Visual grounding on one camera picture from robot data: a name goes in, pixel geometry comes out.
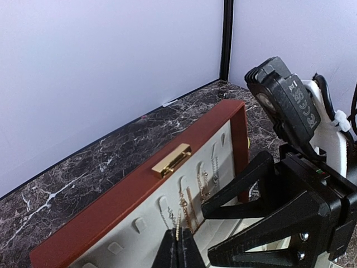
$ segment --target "screw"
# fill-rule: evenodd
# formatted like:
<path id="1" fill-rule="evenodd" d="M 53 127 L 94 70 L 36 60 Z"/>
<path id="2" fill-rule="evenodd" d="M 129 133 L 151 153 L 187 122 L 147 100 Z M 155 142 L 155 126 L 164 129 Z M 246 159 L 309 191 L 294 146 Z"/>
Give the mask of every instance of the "screw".
<path id="1" fill-rule="evenodd" d="M 308 240 L 308 233 L 299 233 L 301 241 L 306 242 Z"/>
<path id="2" fill-rule="evenodd" d="M 302 261 L 303 259 L 305 259 L 305 253 L 303 253 L 303 252 L 297 252 L 297 259 L 299 260 L 299 261 Z"/>

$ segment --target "black vertical post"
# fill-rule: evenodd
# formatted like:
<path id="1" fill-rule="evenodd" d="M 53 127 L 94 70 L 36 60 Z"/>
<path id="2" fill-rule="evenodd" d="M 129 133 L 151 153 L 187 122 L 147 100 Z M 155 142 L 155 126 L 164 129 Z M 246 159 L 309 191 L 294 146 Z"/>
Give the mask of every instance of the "black vertical post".
<path id="1" fill-rule="evenodd" d="M 219 75 L 219 79 L 224 81 L 228 81 L 229 74 L 230 51 L 233 32 L 233 5 L 233 0 L 224 0 L 222 55 Z"/>

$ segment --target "black marble surface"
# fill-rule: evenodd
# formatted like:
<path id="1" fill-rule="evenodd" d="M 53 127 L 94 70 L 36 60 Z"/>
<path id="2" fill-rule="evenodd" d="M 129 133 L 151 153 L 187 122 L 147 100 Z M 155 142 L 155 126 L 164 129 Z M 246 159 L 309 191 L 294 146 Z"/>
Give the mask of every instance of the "black marble surface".
<path id="1" fill-rule="evenodd" d="M 268 150 L 277 160 L 281 141 L 252 95 L 235 85 L 215 82 L 118 129 L 0 200 L 0 268 L 31 267 L 28 254 L 35 246 L 212 109 L 223 96 L 246 102 L 250 158 Z M 354 267 L 354 248 L 350 246 L 342 258 L 348 267 Z"/>

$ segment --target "gold clasp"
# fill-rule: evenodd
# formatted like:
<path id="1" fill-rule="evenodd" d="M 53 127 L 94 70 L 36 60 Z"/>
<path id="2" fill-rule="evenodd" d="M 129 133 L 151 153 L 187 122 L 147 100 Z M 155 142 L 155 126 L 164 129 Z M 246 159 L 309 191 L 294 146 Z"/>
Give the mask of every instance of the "gold clasp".
<path id="1" fill-rule="evenodd" d="M 152 170 L 160 179 L 162 179 L 167 174 L 174 173 L 175 168 L 181 166 L 191 156 L 191 152 L 191 146 L 182 143 L 157 163 Z"/>

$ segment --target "jewelry box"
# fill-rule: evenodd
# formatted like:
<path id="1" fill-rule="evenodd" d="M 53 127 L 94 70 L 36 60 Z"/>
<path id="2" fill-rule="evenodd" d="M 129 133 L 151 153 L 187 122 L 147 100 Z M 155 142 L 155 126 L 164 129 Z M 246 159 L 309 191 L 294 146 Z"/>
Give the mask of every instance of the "jewelry box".
<path id="1" fill-rule="evenodd" d="M 33 267 L 150 268 L 165 231 L 176 225 L 194 233 L 209 266 L 208 248 L 255 221 L 204 220 L 201 212 L 248 163 L 244 108 L 240 100 L 218 103 L 37 246 Z"/>

